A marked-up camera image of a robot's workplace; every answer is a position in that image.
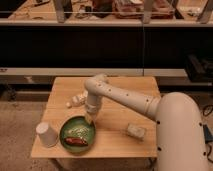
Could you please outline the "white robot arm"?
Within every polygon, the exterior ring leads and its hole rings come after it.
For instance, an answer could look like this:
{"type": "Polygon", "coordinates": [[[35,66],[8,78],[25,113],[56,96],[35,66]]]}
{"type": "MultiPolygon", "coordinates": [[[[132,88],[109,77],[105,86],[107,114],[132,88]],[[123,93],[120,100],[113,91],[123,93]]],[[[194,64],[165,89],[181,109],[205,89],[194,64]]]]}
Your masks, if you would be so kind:
{"type": "Polygon", "coordinates": [[[157,171],[209,171],[199,107],[190,96],[172,92],[159,98],[121,89],[104,74],[90,77],[84,87],[90,118],[107,97],[156,122],[157,171]]]}

